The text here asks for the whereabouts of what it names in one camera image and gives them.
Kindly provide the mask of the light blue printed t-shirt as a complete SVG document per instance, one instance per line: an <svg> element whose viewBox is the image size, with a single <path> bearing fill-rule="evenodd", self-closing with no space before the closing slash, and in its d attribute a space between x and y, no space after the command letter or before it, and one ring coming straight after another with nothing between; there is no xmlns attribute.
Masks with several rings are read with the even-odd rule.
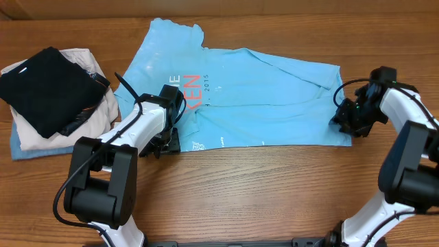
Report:
<svg viewBox="0 0 439 247"><path fill-rule="evenodd" d="M154 19L115 91L127 117L134 96L179 88L185 113L177 123L182 151L262 145L349 146L330 120L342 84L337 65L240 49L203 46L200 26Z"/></svg>

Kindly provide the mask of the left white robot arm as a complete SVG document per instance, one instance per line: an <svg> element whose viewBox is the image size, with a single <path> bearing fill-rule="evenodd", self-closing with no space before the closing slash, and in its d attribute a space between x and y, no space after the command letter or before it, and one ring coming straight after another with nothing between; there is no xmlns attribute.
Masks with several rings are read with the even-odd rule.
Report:
<svg viewBox="0 0 439 247"><path fill-rule="evenodd" d="M96 230L105 246L146 246L132 216L137 195L137 161L149 154L180 153L175 127L186 108L180 91L143 94L115 129L74 145L63 206L76 225Z"/></svg>

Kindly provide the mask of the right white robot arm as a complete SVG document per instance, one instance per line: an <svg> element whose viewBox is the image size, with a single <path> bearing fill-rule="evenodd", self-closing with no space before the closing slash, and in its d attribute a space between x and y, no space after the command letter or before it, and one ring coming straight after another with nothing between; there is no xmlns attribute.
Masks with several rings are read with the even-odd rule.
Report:
<svg viewBox="0 0 439 247"><path fill-rule="evenodd" d="M357 99L338 105L333 121L354 137L366 137L376 122L391 122L398 135L378 177L377 193L341 221L317 246L386 246L385 235L407 218L432 215L438 207L438 121L417 89L395 80L364 79Z"/></svg>

